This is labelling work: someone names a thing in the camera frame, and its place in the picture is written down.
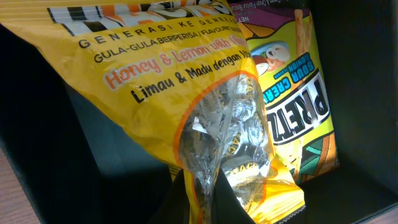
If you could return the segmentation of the yellow snack bag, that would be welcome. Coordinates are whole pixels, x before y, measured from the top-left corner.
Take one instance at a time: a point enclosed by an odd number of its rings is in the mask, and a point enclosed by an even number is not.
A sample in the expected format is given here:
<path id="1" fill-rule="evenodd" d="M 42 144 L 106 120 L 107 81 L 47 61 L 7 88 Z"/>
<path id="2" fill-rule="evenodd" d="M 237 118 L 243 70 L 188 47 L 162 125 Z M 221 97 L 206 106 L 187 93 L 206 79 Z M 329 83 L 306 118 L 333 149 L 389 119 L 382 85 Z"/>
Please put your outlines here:
<path id="1" fill-rule="evenodd" d="M 226 1 L 2 1 L 1 24 L 156 159 L 182 170 L 190 223 L 219 173 L 256 223 L 305 206 L 275 157 L 254 60 Z"/>

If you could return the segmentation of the black gift box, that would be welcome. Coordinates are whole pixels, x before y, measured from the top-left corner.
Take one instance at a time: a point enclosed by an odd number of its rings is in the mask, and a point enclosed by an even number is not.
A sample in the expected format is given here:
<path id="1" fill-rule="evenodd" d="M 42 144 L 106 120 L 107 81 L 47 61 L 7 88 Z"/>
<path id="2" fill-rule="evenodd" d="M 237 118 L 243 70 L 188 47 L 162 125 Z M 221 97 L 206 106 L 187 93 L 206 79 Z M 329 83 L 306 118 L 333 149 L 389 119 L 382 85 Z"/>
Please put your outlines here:
<path id="1" fill-rule="evenodd" d="M 340 165 L 302 184 L 291 223 L 397 222 L 397 2 L 309 1 Z M 1 220 L 149 223 L 168 167 L 1 29 Z M 22 199 L 16 199 L 16 192 Z"/>

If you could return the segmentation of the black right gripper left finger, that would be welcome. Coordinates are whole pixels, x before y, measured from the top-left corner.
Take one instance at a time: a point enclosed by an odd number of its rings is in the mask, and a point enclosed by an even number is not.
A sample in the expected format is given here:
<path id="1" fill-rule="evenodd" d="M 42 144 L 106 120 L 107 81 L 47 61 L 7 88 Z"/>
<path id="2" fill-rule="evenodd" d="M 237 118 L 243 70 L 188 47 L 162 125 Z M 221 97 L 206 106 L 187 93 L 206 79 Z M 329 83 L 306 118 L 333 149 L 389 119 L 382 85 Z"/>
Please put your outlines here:
<path id="1" fill-rule="evenodd" d="M 189 224 L 190 203 L 185 190 L 183 170 L 174 179 L 169 194 L 149 224 Z"/>

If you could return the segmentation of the green pretz box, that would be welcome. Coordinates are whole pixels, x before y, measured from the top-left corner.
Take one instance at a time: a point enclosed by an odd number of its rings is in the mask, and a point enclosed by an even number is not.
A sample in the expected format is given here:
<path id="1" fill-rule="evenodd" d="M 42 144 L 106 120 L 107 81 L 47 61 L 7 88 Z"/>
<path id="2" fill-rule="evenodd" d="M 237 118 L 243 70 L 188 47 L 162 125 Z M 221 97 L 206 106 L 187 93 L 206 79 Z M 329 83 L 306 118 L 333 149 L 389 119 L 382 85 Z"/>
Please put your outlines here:
<path id="1" fill-rule="evenodd" d="M 240 1 L 230 7 L 256 64 L 276 156 L 298 184 L 338 167 L 308 1 Z"/>

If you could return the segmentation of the right gripper black triangular right finger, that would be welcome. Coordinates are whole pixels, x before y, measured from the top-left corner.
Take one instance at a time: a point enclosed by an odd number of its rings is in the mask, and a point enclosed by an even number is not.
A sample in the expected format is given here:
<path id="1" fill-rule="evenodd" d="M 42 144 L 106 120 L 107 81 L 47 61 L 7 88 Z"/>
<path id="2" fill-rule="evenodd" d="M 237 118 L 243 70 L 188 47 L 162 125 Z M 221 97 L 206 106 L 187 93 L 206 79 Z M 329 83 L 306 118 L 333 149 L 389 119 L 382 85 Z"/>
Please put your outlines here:
<path id="1" fill-rule="evenodd" d="M 213 192 L 211 222 L 214 224 L 254 224 L 238 202 L 225 174 L 220 169 Z"/>

